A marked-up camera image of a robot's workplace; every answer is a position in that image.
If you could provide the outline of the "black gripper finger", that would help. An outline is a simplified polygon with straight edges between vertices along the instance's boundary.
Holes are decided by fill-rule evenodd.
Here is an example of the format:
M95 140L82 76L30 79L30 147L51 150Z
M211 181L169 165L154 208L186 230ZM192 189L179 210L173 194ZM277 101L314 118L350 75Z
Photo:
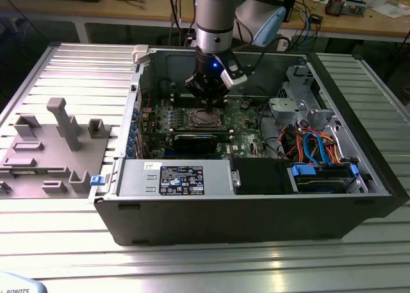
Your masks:
M211 111L216 105L220 104L228 93L229 89L227 87L210 88L208 91L208 110Z
M195 79L195 76L190 76L185 79L185 88L204 105L205 110L211 110L211 101L209 99L208 91L205 87Z

